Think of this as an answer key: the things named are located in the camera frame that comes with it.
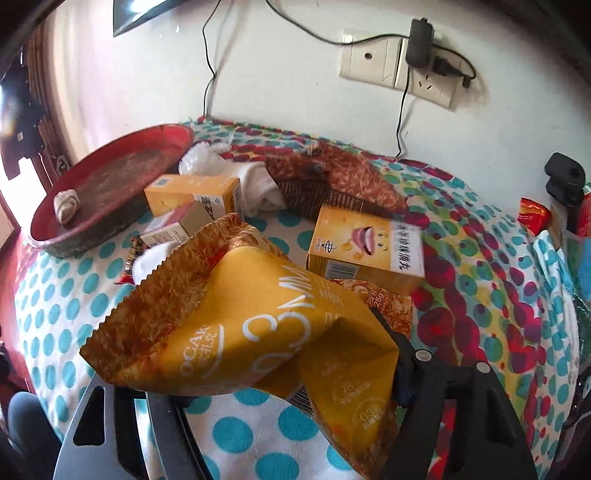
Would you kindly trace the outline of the small red white box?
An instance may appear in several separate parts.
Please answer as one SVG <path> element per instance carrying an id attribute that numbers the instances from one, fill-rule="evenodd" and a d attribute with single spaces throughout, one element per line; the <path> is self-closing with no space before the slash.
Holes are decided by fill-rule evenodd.
<path id="1" fill-rule="evenodd" d="M 168 242 L 183 244 L 212 220 L 204 205 L 195 201 L 153 218 L 140 239 L 147 247 Z"/>

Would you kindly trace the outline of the yellow medicine box with QR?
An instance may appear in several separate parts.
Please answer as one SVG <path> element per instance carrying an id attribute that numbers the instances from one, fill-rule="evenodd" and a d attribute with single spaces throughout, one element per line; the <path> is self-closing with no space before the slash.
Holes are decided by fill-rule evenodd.
<path id="1" fill-rule="evenodd" d="M 197 201 L 212 220 L 229 213 L 245 217 L 242 188 L 235 177 L 164 174 L 146 186 L 144 193 L 154 216 Z"/>

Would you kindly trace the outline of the yellow medicine box with mouth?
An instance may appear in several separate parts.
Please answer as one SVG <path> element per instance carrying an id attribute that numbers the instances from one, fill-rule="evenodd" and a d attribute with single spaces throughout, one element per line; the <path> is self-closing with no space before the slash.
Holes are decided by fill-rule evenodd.
<path id="1" fill-rule="evenodd" d="M 371 282 L 410 295 L 425 282 L 422 230 L 397 220 L 322 206 L 307 269 L 329 280 Z"/>

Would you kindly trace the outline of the black gripper mount at right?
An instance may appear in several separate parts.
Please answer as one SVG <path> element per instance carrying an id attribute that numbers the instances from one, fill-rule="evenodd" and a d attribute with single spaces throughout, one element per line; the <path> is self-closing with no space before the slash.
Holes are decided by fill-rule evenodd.
<path id="1" fill-rule="evenodd" d="M 547 193 L 566 208 L 567 230 L 576 234 L 586 184 L 583 167 L 572 158 L 555 152 L 545 164 L 544 171 L 549 177 Z"/>

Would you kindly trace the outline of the brown patterned cloth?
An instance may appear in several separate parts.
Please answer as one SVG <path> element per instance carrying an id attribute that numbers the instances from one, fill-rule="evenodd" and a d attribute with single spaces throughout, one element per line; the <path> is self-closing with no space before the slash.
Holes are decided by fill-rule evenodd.
<path id="1" fill-rule="evenodd" d="M 393 218 L 407 210 L 404 195 L 361 154 L 315 142 L 290 155 L 267 155 L 266 171 L 287 208 L 308 220 L 322 206 Z"/>

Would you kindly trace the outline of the red snack packet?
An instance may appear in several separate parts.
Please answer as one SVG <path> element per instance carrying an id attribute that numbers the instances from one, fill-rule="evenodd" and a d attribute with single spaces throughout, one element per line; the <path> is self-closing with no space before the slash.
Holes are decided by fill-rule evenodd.
<path id="1" fill-rule="evenodd" d="M 552 220 L 551 211 L 543 204 L 529 198 L 520 199 L 519 223 L 533 236 L 546 230 Z"/>

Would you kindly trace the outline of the yellow snack bag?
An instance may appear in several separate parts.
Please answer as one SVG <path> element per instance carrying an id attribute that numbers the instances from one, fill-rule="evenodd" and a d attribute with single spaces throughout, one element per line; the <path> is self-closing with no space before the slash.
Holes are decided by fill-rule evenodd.
<path id="1" fill-rule="evenodd" d="M 399 349 L 363 299 L 297 266 L 236 214 L 175 249 L 81 356 L 105 381 L 176 396 L 304 389 L 322 433 L 367 479 L 397 436 Z"/>

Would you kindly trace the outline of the round red tray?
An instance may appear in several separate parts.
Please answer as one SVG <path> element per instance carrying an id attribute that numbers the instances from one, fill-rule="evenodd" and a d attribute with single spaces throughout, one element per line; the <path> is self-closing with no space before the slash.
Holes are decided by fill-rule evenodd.
<path id="1" fill-rule="evenodd" d="M 193 131 L 180 124 L 152 126 L 120 137 L 66 171 L 37 207 L 29 243 L 57 258 L 84 253 L 126 229 L 148 210 L 143 190 L 176 170 L 193 144 Z M 63 226 L 53 200 L 72 189 L 79 210 Z"/>

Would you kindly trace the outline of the wall mounted television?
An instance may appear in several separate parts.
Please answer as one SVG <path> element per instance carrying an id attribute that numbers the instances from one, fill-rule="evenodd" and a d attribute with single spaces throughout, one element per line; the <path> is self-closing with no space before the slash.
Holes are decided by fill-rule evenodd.
<path id="1" fill-rule="evenodd" d="M 113 36 L 127 33 L 183 3 L 185 0 L 114 0 Z"/>

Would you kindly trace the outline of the black power adapter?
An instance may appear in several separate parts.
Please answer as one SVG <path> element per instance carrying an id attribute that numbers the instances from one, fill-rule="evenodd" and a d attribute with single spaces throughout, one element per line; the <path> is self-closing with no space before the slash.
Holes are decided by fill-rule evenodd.
<path id="1" fill-rule="evenodd" d="M 406 52 L 410 67 L 424 69 L 429 65 L 433 38 L 433 25 L 426 18 L 412 20 Z"/>

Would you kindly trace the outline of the polka dot colourful bedsheet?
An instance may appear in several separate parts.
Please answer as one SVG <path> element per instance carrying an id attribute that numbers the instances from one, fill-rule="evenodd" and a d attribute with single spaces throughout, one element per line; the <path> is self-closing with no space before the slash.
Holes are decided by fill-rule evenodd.
<path id="1" fill-rule="evenodd" d="M 418 161 L 374 157 L 422 227 L 426 281 L 413 296 L 412 342 L 453 364 L 490 363 L 515 406 L 537 474 L 547 478 L 579 370 L 574 287 L 548 233 L 531 236 L 460 178 Z M 15 285 L 23 353 L 47 419 L 63 436 L 92 376 L 80 348 L 129 292 L 119 283 L 146 220 L 70 259 L 41 253 Z M 314 421 L 253 389 L 199 398 L 186 411 L 215 479 L 351 479 Z"/>

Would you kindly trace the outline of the white wall socket plate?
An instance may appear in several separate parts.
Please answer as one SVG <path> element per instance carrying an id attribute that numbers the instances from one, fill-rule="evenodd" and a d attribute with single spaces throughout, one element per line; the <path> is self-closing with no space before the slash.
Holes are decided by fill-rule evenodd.
<path id="1" fill-rule="evenodd" d="M 410 79 L 410 95 L 450 109 L 461 79 L 438 75 L 431 68 L 411 69 L 409 75 L 407 47 L 408 41 L 399 38 L 342 47 L 339 77 L 401 91 Z"/>

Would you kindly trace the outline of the red black candy bar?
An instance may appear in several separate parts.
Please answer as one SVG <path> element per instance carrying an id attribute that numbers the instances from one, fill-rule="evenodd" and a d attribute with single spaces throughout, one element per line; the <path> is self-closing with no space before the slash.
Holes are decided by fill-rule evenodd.
<path id="1" fill-rule="evenodd" d="M 135 261 L 144 253 L 147 246 L 139 236 L 130 239 L 130 249 L 125 261 L 124 269 L 116 281 L 117 285 L 132 284 L 132 269 Z"/>

